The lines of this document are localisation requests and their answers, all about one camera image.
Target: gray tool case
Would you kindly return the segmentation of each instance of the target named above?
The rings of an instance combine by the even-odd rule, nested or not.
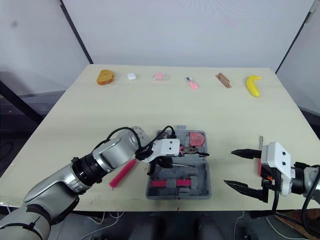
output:
[[[175,129],[177,139],[185,147],[190,146],[190,133],[202,133],[204,143],[196,148],[200,153],[209,153],[207,149],[206,133],[200,130],[186,130],[186,126],[179,125]],[[146,198],[150,200],[174,200],[190,199],[201,200],[211,197],[209,166],[205,156],[185,154],[184,156],[172,157],[174,164],[192,166],[173,166],[163,168],[156,165],[153,175],[149,176],[146,187]],[[189,186],[176,186],[176,180],[191,180]],[[152,181],[166,181],[166,187],[152,186]]]

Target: yellow banana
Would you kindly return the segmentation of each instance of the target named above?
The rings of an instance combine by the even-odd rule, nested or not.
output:
[[[260,91],[257,88],[257,86],[255,85],[255,80],[256,79],[261,79],[260,76],[256,76],[256,75],[251,75],[248,76],[248,78],[245,81],[245,85],[248,88],[249,92],[255,96],[256,98],[260,97]]]

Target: pink screwdriver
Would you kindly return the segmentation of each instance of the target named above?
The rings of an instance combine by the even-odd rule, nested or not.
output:
[[[185,79],[188,81],[188,83],[192,89],[198,88],[198,85],[193,81],[192,77],[187,76]]]

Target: wire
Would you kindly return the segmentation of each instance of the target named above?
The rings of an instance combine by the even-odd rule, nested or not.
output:
[[[122,213],[120,214],[119,218],[121,218],[125,213],[126,213],[125,211],[122,212]],[[110,217],[112,217],[113,219],[117,219],[117,218],[118,218],[117,216],[113,216],[113,215],[111,214],[111,212],[109,212],[109,215],[110,215]]]
[[[92,232],[84,235],[83,237],[81,237],[79,240],[85,239],[86,237],[90,236],[91,234],[94,234],[94,233],[99,232],[99,231],[101,231],[101,230],[103,230],[103,229],[107,229],[107,228],[110,228],[110,227],[116,225],[116,224],[118,223],[118,221],[119,221],[119,218],[120,218],[120,217],[119,217],[119,212],[117,212],[117,217],[116,217],[116,220],[115,220],[114,223],[112,223],[112,224],[110,224],[110,225],[108,225],[108,226],[99,228],[98,230],[92,231]]]
[[[306,218],[306,214],[307,214],[307,207],[308,207],[308,204],[316,190],[316,187],[318,185],[318,182],[320,180],[320,168],[318,168],[318,173],[313,181],[313,184],[308,192],[308,194],[306,195],[306,198],[305,198],[305,201],[303,203],[303,206],[302,206],[302,210],[301,210],[301,218],[302,218],[302,224],[305,228],[305,230],[308,232],[308,234],[312,235],[312,236],[315,236],[317,238],[320,238],[320,235],[316,235],[316,232],[312,232],[310,231],[310,228],[308,226],[308,223],[307,223],[307,218]]]
[[[97,149],[97,148],[100,147],[102,144],[105,144],[106,142],[108,142],[108,141],[110,140],[110,138],[113,136],[113,134],[115,134],[116,132],[119,132],[119,131],[121,131],[121,130],[129,130],[129,131],[131,131],[131,132],[133,133],[133,135],[135,136],[136,141],[137,141],[137,143],[138,143],[138,149],[141,149],[141,148],[142,148],[141,142],[140,142],[140,138],[138,137],[138,134],[135,132],[135,130],[133,130],[131,127],[123,126],[123,127],[117,128],[116,130],[112,131],[112,132],[109,134],[109,136],[108,136],[105,140],[101,141],[97,146],[95,146],[94,149]]]
[[[103,215],[102,215],[102,219],[101,219],[101,221],[96,221],[96,220],[94,220],[92,217],[89,217],[88,216],[88,218],[91,220],[91,221],[93,221],[93,222],[95,222],[96,224],[102,224],[103,222],[104,222],[104,220],[105,220],[105,215],[106,215],[106,212],[104,211],[103,212]]]
[[[164,129],[162,129],[162,131],[151,142],[149,142],[146,146],[144,146],[144,148],[146,148],[147,146],[152,145],[155,142],[155,140],[157,140],[158,137],[161,136],[169,128],[171,129],[171,135],[176,135],[176,132],[175,132],[174,128],[172,126],[168,125]]]
[[[275,214],[276,216],[280,217],[280,218],[289,220],[289,221],[291,221],[291,222],[293,222],[293,223],[295,223],[295,224],[298,224],[298,225],[300,225],[300,226],[302,226],[302,227],[304,226],[301,222],[299,222],[299,221],[297,221],[297,220],[295,220],[295,219],[293,219],[293,218],[291,218],[291,217],[289,217],[289,216],[287,216],[287,215],[284,215],[284,214],[282,214],[282,213],[280,213],[280,212],[278,212],[278,211],[276,211],[274,214]]]
[[[278,232],[277,229],[275,229],[275,227],[271,224],[271,222],[269,221],[268,217],[266,216],[265,219],[267,220],[267,222],[269,223],[270,227],[277,233],[279,234],[281,237],[285,238],[285,239],[291,239],[291,240],[309,240],[308,238],[303,238],[303,237],[289,237],[289,236],[285,236],[283,234],[281,234],[280,232]]]
[[[1,151],[5,146],[7,146],[7,145],[10,145],[10,149],[9,149],[9,151],[8,151],[5,155],[3,155],[3,156],[0,158],[0,160],[4,159],[6,156],[8,156],[8,154],[11,153],[12,149],[14,148],[14,144],[13,144],[12,142],[7,142],[7,143],[4,143],[4,144],[2,144],[2,145],[0,146],[0,151]]]
[[[234,228],[233,228],[233,240],[235,240],[235,237],[236,237],[236,226],[237,226],[238,220],[242,219],[244,215],[245,215],[245,211],[242,211],[242,215],[235,220]]]
[[[287,216],[287,215],[284,215],[284,214],[282,214],[282,213],[280,213],[280,212],[278,212],[278,211],[276,211],[274,214],[275,214],[276,216],[280,217],[280,218],[286,219],[286,220],[288,220],[288,221],[290,221],[290,222],[293,222],[293,223],[295,223],[295,224],[298,224],[298,225],[304,227],[304,225],[302,224],[302,222],[299,222],[299,221],[295,220],[294,218],[291,218],[291,217],[289,217],[289,216]],[[308,227],[309,227],[309,229],[312,229],[313,231],[317,232],[317,230],[316,230],[315,228],[313,228],[312,226],[308,226]]]
[[[272,204],[272,212],[275,212],[277,210],[279,202],[279,190],[274,190],[274,199],[273,199],[273,204]]]

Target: floor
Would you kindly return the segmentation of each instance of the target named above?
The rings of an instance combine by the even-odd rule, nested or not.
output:
[[[134,227],[148,216],[161,217],[164,220],[164,239],[165,240],[194,240],[194,223],[199,216],[210,216],[220,227],[224,239],[232,240],[234,224],[236,219],[242,215],[241,211],[189,211],[189,212],[126,212],[114,226],[101,230],[94,235],[90,235],[85,240],[91,239],[90,237],[105,237],[108,240],[125,240],[128,239]],[[87,216],[78,214],[70,214],[67,218],[52,227],[50,233],[50,240],[79,240],[86,234],[106,227],[115,222],[116,219],[106,215],[103,224],[96,224]],[[278,229],[283,235],[293,238],[303,237],[294,229],[287,227],[284,223],[280,222],[274,217],[269,217],[273,226]],[[284,237],[279,236],[269,226],[267,220],[263,218],[252,219],[249,212],[246,212],[244,217],[241,218],[236,225],[236,240],[244,240],[245,234],[255,234],[259,240],[284,240]]]
[[[314,132],[320,138],[320,117],[309,115],[305,112],[302,113],[306,117],[307,121],[309,121]],[[0,177],[37,127],[25,116],[20,115],[18,119],[16,118],[17,117],[13,118],[12,116],[8,117],[1,115]],[[12,127],[10,126],[12,124],[19,126],[20,129],[12,130]],[[7,209],[5,207],[0,207],[0,218],[6,214]],[[165,224],[165,228],[163,229],[164,239],[191,240],[194,239],[193,230],[195,220],[199,216],[207,215],[211,216],[215,220],[216,224],[221,228],[224,238],[226,240],[232,240],[235,221],[239,216],[241,216],[241,214],[241,211],[126,212],[121,218],[119,218],[117,224],[114,226],[101,230],[85,239],[93,240],[94,237],[103,236],[108,240],[125,240],[128,239],[138,222],[148,216],[156,216],[160,217]],[[105,216],[106,217],[102,224],[96,224],[89,219],[88,216],[72,213],[68,215],[63,222],[52,226],[49,239],[79,240],[85,234],[99,228],[106,227],[114,223],[116,220],[110,217],[108,212]],[[269,219],[274,227],[282,234],[294,238],[302,237],[299,233],[284,225],[278,219],[274,217],[270,217]],[[247,232],[247,234],[256,234],[260,240],[285,239],[274,232],[274,230],[269,226],[266,218],[262,217],[259,219],[252,219],[249,212],[246,212],[244,217],[238,221],[235,239],[245,239],[245,232]]]

